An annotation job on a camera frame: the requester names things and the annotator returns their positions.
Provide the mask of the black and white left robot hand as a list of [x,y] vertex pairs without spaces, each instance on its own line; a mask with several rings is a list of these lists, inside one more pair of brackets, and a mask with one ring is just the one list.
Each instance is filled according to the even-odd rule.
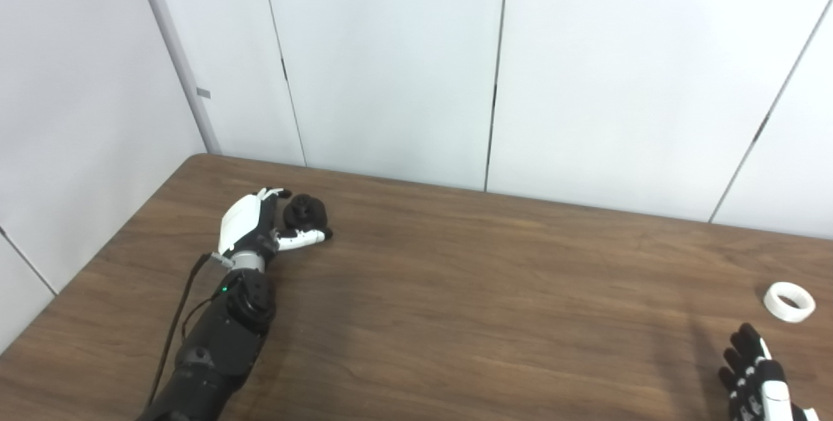
[[269,261],[278,252],[306,248],[332,237],[321,199],[265,187],[242,197],[226,211],[218,253],[233,259],[251,252]]

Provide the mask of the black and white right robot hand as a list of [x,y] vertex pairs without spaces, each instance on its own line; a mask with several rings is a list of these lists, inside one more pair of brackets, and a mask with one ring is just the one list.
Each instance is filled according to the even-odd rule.
[[732,333],[718,371],[728,397],[731,420],[818,420],[812,408],[793,403],[783,366],[749,323]]

